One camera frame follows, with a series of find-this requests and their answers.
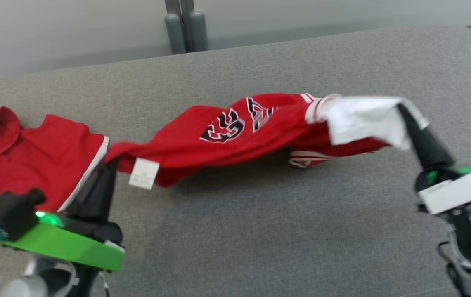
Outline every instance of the clothing label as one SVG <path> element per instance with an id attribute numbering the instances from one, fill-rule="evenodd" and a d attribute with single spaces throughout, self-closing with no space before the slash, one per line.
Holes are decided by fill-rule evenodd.
<path id="1" fill-rule="evenodd" d="M 158 173 L 158 168 L 160 168 L 160 164 L 156 162 L 137 158 L 133 171 L 131 172 L 131 177 L 129 178 L 129 184 L 131 186 L 151 190 L 156 173 Z"/>

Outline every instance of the red shirt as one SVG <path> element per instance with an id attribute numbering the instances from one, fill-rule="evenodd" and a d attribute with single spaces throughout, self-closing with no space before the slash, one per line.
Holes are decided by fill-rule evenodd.
<path id="1" fill-rule="evenodd" d="M 190 107 L 148 143 L 114 145 L 105 161 L 120 157 L 118 170 L 126 173 L 136 158 L 158 162 L 156 184 L 171 186 L 203 167 L 247 162 L 283 147 L 291 149 L 290 163 L 309 167 L 388 146 L 371 138 L 331 146 L 326 122 L 306 119 L 321 104 L 309 94 L 259 94 L 228 108 Z"/>
<path id="2" fill-rule="evenodd" d="M 0 194 L 39 188 L 46 196 L 39 210 L 62 210 L 103 158 L 108 142 L 85 124 L 54 115 L 39 128 L 24 129 L 11 109 L 1 107 Z"/>

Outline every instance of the black and white lettering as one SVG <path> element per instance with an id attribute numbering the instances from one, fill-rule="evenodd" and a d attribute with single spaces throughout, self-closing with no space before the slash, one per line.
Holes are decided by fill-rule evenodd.
<path id="1" fill-rule="evenodd" d="M 259 129 L 261 129 L 274 115 L 274 109 L 264 108 L 259 103 L 255 102 L 252 97 L 247 97 L 246 103 L 248 105 L 248 111 L 250 115 L 252 115 L 252 126 L 254 128 L 255 133 Z"/>
<path id="2" fill-rule="evenodd" d="M 244 120 L 240 119 L 237 111 L 232 108 L 228 115 L 222 113 L 218 116 L 217 121 L 208 126 L 199 139 L 211 143 L 226 143 L 239 137 L 244 130 Z"/>

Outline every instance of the gray upholstered surface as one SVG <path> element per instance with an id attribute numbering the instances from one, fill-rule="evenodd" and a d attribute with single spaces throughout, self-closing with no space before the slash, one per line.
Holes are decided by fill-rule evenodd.
<path id="1" fill-rule="evenodd" d="M 0 106 L 26 126 L 46 113 L 114 141 L 147 141 L 197 104 L 244 94 L 387 94 L 413 100 L 471 164 L 471 30 L 390 28 L 0 81 Z M 435 244 L 439 220 L 414 212 L 411 154 L 384 150 L 300 170 L 284 152 L 209 169 L 170 189 L 121 175 L 112 217 L 128 248 L 114 296 L 453 296 Z M 24 268 L 0 248 L 0 287 Z M 95 296 L 101 296 L 97 290 Z"/>

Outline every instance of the white wall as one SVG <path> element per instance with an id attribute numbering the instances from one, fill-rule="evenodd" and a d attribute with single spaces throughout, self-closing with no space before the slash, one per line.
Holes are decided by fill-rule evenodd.
<path id="1" fill-rule="evenodd" d="M 471 25 L 471 0 L 194 0 L 209 48 L 279 42 L 373 28 Z"/>
<path id="2" fill-rule="evenodd" d="M 171 54 L 163 0 L 0 0 L 0 79 Z"/>
<path id="3" fill-rule="evenodd" d="M 471 0 L 194 0 L 210 49 L 395 25 L 471 25 Z M 171 53 L 163 0 L 0 0 L 0 79 Z"/>

